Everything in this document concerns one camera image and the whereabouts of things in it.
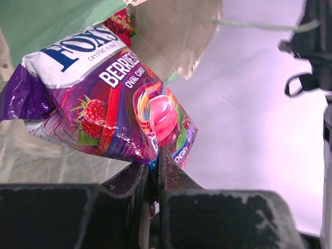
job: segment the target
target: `white string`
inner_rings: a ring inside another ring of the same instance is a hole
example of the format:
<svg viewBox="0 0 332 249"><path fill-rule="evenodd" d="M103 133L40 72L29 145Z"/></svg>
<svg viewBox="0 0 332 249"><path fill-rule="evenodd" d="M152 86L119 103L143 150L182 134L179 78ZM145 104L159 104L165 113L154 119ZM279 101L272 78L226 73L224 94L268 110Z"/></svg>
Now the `white string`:
<svg viewBox="0 0 332 249"><path fill-rule="evenodd" d="M240 27L252 27L255 29L271 30L271 31L293 31L294 33L303 33L317 28L320 23L318 20L314 19L308 23L302 24L300 26L290 26L290 25L266 25L259 23L248 23L248 22L235 22L227 20L212 20L215 24L227 25L227 26L240 26Z"/></svg>

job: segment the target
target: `red package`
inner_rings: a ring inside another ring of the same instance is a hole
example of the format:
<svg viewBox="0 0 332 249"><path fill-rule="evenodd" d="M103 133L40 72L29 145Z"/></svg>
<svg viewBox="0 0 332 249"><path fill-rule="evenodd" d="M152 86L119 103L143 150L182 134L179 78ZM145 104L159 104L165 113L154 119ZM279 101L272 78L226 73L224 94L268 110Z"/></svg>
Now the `red package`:
<svg viewBox="0 0 332 249"><path fill-rule="evenodd" d="M131 48L131 21L126 9L116 12L113 16L104 21L103 24Z"/></svg>

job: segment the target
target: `candy bag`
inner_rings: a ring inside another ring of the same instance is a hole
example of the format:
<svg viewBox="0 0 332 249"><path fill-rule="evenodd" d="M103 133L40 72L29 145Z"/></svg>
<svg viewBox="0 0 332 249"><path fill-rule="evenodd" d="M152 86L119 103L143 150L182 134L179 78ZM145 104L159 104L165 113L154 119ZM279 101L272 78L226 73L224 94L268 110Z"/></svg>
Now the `candy bag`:
<svg viewBox="0 0 332 249"><path fill-rule="evenodd" d="M96 25L23 57L0 94L0 121L88 154L154 167L167 146L183 168L197 128L172 92Z"/></svg>
<svg viewBox="0 0 332 249"><path fill-rule="evenodd" d="M129 48L131 48L131 36L133 27L126 9L122 9L106 19L103 24L116 34Z"/></svg>

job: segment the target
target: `white table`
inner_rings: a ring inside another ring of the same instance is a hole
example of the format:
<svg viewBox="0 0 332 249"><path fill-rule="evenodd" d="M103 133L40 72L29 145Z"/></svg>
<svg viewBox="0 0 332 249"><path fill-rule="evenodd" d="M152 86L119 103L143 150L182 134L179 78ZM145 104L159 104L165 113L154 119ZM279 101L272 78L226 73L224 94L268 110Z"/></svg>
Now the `white table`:
<svg viewBox="0 0 332 249"><path fill-rule="evenodd" d="M296 25L302 0L226 0L225 18ZM208 189L263 189L289 204L297 228L319 236L323 202L324 93L284 95L286 80L310 71L279 52L291 32L226 27L192 79L170 88L199 134L185 171Z"/></svg>

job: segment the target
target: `green leaf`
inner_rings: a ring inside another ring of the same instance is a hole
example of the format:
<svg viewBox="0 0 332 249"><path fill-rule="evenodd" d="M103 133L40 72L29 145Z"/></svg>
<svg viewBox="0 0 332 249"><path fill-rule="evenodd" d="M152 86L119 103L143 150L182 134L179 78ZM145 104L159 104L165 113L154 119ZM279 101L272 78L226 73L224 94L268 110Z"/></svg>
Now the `green leaf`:
<svg viewBox="0 0 332 249"><path fill-rule="evenodd" d="M182 121L183 121L183 111L179 105L175 105L176 111L177 111L177 123L182 126Z"/></svg>
<svg viewBox="0 0 332 249"><path fill-rule="evenodd" d="M176 150L180 149L186 141L187 141L186 129L182 126L176 140Z"/></svg>
<svg viewBox="0 0 332 249"><path fill-rule="evenodd" d="M99 139L92 139L88 137L84 131L81 131L78 135L78 142L76 144L77 147L88 145L88 146L97 146L99 143Z"/></svg>

